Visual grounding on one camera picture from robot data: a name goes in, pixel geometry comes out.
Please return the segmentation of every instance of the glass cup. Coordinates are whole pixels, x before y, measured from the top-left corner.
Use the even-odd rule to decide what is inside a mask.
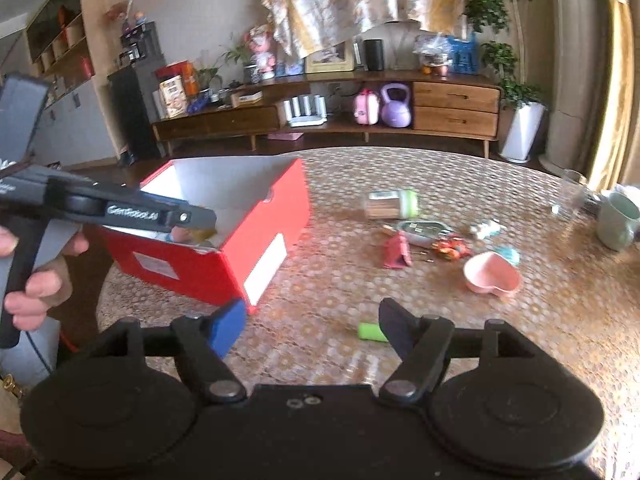
[[[564,170],[558,195],[552,200],[551,212],[559,219],[569,222],[584,205],[587,179],[574,170]]]

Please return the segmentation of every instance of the patterned tablecloth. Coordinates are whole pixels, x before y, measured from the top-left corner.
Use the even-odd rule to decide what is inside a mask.
[[[398,366],[389,345],[360,341],[359,322],[376,322],[386,296],[416,315],[440,314],[457,326],[481,328],[500,317],[533,339],[586,382],[607,420],[591,466],[608,479],[640,476],[640,251],[607,250],[593,219],[564,224],[548,212],[560,180],[502,162],[402,148],[329,148],[299,152],[313,214],[250,318],[226,363],[248,387],[256,383],[356,383],[380,386]],[[418,261],[382,268],[378,228],[365,221],[361,196],[413,188],[424,218],[463,230],[498,219],[504,231],[486,245],[520,251],[524,288],[503,301],[469,291],[462,262]],[[145,326],[168,324],[210,306],[121,273],[107,276],[98,323],[124,316]],[[175,375],[171,361],[152,364]],[[450,373],[474,363],[452,367]]]

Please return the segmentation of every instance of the black speaker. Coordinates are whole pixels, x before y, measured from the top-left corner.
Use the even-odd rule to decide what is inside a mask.
[[[364,41],[364,59],[367,70],[380,72],[385,69],[385,45],[382,40]]]

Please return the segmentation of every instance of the kettlebell handle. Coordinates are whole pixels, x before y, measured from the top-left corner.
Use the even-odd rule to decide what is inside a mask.
[[[408,106],[409,101],[411,100],[411,91],[409,90],[409,87],[407,85],[403,85],[402,83],[389,83],[388,85],[384,85],[382,87],[380,94],[382,95],[382,99],[384,100],[385,104],[388,104],[389,102],[391,102],[391,99],[389,98],[389,94],[387,93],[387,91],[392,89],[404,90],[404,92],[406,93],[404,104]]]

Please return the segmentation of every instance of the pink backpack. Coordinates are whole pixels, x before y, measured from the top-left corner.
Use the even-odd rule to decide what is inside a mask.
[[[353,102],[353,115],[358,124],[376,124],[380,118],[380,98],[375,92],[364,89]]]

